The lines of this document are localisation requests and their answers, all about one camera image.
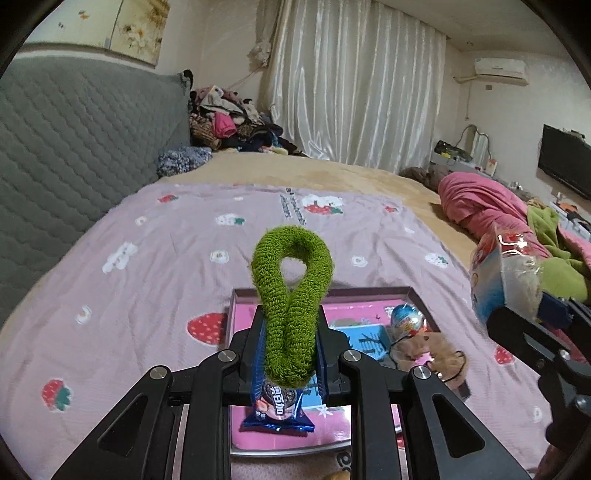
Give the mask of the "grey quilted headboard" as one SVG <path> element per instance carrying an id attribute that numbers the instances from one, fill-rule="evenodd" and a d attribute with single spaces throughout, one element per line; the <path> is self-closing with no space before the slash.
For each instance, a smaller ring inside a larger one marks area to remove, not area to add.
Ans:
<path id="1" fill-rule="evenodd" d="M 189 141 L 189 72 L 14 59 L 1 78 L 1 314 Z"/>

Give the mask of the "grey shallow cardboard box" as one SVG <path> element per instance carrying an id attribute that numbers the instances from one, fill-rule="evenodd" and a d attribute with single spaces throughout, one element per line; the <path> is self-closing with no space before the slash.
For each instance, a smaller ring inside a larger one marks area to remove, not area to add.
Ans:
<path id="1" fill-rule="evenodd" d="M 346 377 L 339 375 L 339 355 L 353 348 L 375 361 L 386 364 L 394 341 L 387 329 L 391 317 L 399 305 L 409 304 L 421 311 L 423 325 L 429 332 L 440 330 L 434 316 L 428 310 L 414 288 L 410 286 L 375 288 L 335 288 L 322 300 L 325 323 L 329 328 L 345 335 L 335 341 L 335 346 L 322 343 L 325 365 L 321 373 L 312 377 L 303 390 L 301 408 L 315 425 L 315 431 L 301 434 L 294 431 L 279 433 L 246 428 L 243 420 L 252 408 L 232 407 L 230 410 L 230 454 L 243 458 L 271 458 L 321 453 L 349 446 L 351 443 L 351 407 L 329 407 L 322 393 L 342 395 L 349 385 Z"/>

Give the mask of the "white air conditioner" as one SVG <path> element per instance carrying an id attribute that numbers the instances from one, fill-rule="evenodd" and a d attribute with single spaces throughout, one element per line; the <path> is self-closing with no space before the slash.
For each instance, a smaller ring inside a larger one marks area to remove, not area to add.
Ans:
<path id="1" fill-rule="evenodd" d="M 476 58 L 474 67 L 478 76 L 495 77 L 519 84 L 528 83 L 527 65 L 520 59 Z"/>

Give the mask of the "side table with clutter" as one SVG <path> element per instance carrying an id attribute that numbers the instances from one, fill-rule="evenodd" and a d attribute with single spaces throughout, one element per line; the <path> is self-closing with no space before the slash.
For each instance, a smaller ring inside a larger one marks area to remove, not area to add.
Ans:
<path id="1" fill-rule="evenodd" d="M 451 172 L 477 173 L 486 178 L 493 178 L 498 166 L 492 155 L 490 136 L 474 124 L 466 126 L 455 143 L 439 140 L 430 164 L 446 167 Z"/>

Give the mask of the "blue foil surprise egg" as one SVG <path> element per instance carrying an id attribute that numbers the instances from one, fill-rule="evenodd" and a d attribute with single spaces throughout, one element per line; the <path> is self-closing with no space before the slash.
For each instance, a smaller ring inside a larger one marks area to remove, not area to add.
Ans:
<path id="1" fill-rule="evenodd" d="M 425 316 L 415 305 L 404 303 L 394 307 L 391 315 L 394 340 L 413 337 L 422 332 L 425 325 Z"/>

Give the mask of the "tan blanket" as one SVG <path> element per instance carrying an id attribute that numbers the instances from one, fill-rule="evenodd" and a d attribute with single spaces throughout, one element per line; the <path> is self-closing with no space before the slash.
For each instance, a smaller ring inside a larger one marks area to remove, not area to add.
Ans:
<path id="1" fill-rule="evenodd" d="M 163 183 L 253 184 L 307 188 L 315 191 L 355 192 L 401 200 L 461 261 L 470 264 L 476 241 L 450 222 L 439 195 L 422 184 L 396 174 L 308 157 L 263 153 L 216 153 L 204 166 Z"/>

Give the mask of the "black wall television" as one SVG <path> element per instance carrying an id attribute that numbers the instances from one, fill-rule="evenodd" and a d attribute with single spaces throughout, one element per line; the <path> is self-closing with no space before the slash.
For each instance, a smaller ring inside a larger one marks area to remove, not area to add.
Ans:
<path id="1" fill-rule="evenodd" d="M 584 140 L 544 125 L 538 168 L 581 197 L 591 194 L 591 149 Z"/>

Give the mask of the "blue patterned cloth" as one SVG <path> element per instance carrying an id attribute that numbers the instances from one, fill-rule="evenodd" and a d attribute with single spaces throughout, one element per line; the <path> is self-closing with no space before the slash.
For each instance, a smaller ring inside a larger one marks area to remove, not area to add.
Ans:
<path id="1" fill-rule="evenodd" d="M 212 150 L 208 147 L 182 146 L 168 150 L 158 156 L 156 175 L 163 178 L 188 173 L 204 166 L 211 158 Z"/>

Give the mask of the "wall painting with flowers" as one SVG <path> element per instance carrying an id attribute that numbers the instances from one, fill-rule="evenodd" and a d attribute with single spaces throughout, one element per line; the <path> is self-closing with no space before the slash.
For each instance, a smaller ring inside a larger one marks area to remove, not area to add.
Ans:
<path id="1" fill-rule="evenodd" d="M 169 11 L 163 0 L 65 0 L 27 42 L 96 48 L 155 66 Z"/>

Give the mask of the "white red surprise egg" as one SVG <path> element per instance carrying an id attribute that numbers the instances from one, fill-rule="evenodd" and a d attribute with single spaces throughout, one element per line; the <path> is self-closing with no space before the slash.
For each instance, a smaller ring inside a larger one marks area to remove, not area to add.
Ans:
<path id="1" fill-rule="evenodd" d="M 527 235 L 494 224 L 471 259 L 472 305 L 479 321 L 486 324 L 500 307 L 534 320 L 542 300 L 541 275 L 541 260 Z"/>

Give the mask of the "walnut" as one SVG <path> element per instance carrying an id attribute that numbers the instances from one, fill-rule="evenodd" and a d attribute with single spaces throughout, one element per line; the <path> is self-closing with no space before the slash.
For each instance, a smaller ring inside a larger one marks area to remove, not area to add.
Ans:
<path id="1" fill-rule="evenodd" d="M 322 480 L 351 480 L 351 472 L 339 470 L 332 474 L 326 475 Z"/>

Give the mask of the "white satin curtain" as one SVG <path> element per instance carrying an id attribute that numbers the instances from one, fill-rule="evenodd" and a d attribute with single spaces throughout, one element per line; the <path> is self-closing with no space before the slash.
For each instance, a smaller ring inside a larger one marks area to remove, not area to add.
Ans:
<path id="1" fill-rule="evenodd" d="M 431 156 L 446 36 L 377 1 L 269 1 L 260 101 L 311 158 L 398 173 Z"/>

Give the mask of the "pink blue children's book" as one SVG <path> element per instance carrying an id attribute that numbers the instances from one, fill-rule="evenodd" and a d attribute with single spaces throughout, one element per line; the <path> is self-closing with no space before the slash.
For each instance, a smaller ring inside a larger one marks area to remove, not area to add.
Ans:
<path id="1" fill-rule="evenodd" d="M 232 456 L 271 458 L 352 448 L 356 473 L 397 466 L 389 452 L 405 438 L 413 474 L 442 476 L 459 459 L 445 425 L 482 427 L 426 365 L 407 371 L 381 364 L 388 345 L 386 301 L 355 301 L 335 291 L 318 308 L 315 381 L 291 399 L 280 387 L 266 389 L 264 339 L 269 324 L 256 301 L 232 301 L 229 349 L 235 363 L 223 381 L 222 446 Z"/>

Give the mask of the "green fuzzy hair scrunchie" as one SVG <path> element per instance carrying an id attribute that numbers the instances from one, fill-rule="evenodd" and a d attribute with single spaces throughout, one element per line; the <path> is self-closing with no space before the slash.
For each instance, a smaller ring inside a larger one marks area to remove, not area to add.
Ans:
<path id="1" fill-rule="evenodd" d="M 281 272 L 287 258 L 305 266 L 294 289 L 288 288 Z M 250 270 L 266 318 L 266 377 L 281 387 L 300 388 L 315 372 L 318 307 L 332 283 L 331 252 L 314 232 L 280 226 L 256 244 Z"/>

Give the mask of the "blue oreo snack packet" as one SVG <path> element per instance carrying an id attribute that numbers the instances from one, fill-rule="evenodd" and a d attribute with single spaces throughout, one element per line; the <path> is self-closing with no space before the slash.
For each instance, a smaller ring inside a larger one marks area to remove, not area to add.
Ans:
<path id="1" fill-rule="evenodd" d="M 281 387 L 266 376 L 263 346 L 257 347 L 252 368 L 252 409 L 240 429 L 297 435 L 314 432 L 314 423 L 303 411 L 303 390 Z"/>

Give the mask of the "pink strawberry print bedsheet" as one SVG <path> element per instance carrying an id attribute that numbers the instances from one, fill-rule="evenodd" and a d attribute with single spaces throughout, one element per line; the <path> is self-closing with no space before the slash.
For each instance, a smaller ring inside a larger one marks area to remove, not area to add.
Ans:
<path id="1" fill-rule="evenodd" d="M 325 241 L 336 287 L 412 287 L 469 360 L 468 407 L 527 470 L 546 451 L 537 375 L 475 317 L 462 262 L 394 197 L 252 185 L 157 183 L 94 225 L 1 333 L 1 434 L 33 479 L 53 475 L 152 366 L 197 365 L 225 339 L 263 234 Z"/>

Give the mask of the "pile of clothes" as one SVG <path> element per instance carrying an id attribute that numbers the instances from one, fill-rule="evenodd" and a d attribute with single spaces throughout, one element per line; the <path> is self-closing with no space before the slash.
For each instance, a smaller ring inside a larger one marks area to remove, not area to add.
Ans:
<path id="1" fill-rule="evenodd" d="M 302 156 L 304 152 L 283 137 L 283 128 L 259 113 L 250 98 L 215 85 L 191 90 L 188 101 L 190 144 L 213 152 L 274 153 Z"/>

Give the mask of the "pink quilt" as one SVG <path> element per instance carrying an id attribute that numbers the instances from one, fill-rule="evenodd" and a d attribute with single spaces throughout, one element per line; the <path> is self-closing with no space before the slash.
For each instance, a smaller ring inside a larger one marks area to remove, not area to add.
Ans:
<path id="1" fill-rule="evenodd" d="M 538 243 L 527 221 L 529 204 L 507 187 L 474 173 L 451 173 L 441 180 L 438 193 L 444 213 L 452 222 L 481 239 L 493 225 L 524 232 L 536 255 L 542 261 L 548 257 Z"/>

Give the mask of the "green garment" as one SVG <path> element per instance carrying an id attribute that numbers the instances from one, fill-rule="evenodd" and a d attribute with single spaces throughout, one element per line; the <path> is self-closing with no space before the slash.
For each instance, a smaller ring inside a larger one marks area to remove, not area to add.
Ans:
<path id="1" fill-rule="evenodd" d="M 590 243 L 564 230 L 551 207 L 529 204 L 527 221 L 548 257 L 541 261 L 544 291 L 590 304 Z"/>

